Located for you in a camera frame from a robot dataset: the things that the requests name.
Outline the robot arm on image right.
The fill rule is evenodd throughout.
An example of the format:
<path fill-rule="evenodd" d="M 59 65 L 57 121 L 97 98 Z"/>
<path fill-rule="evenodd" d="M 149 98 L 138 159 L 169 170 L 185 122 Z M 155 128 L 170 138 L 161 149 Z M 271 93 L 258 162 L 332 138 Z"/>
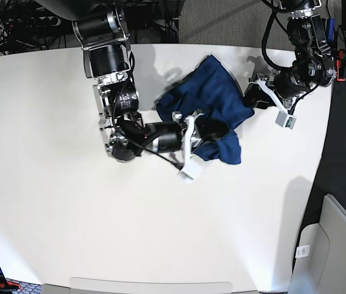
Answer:
<path fill-rule="evenodd" d="M 278 102 L 289 115 L 297 104 L 319 87 L 329 86 L 336 77 L 332 49 L 323 19 L 315 10 L 321 1 L 263 1 L 271 9 L 264 35 L 261 54 L 272 69 L 270 73 L 257 73 L 243 98 L 249 108 L 267 109 Z M 279 14 L 290 14 L 285 33 L 295 48 L 292 65 L 280 66 L 267 54 L 267 44 L 273 23 Z"/>

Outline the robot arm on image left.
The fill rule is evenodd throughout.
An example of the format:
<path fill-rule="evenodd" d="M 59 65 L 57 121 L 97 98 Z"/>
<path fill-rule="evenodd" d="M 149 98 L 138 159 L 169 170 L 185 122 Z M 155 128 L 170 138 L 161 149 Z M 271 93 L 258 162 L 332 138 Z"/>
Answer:
<path fill-rule="evenodd" d="M 170 122 L 144 123 L 135 86 L 135 56 L 120 1 L 39 1 L 60 18 L 71 21 L 83 52 L 87 78 L 96 81 L 94 94 L 99 128 L 106 152 L 129 162 L 147 152 L 158 157 L 182 151 L 187 162 L 192 151 L 228 133 L 227 125 L 196 109 L 183 117 L 174 111 Z"/>

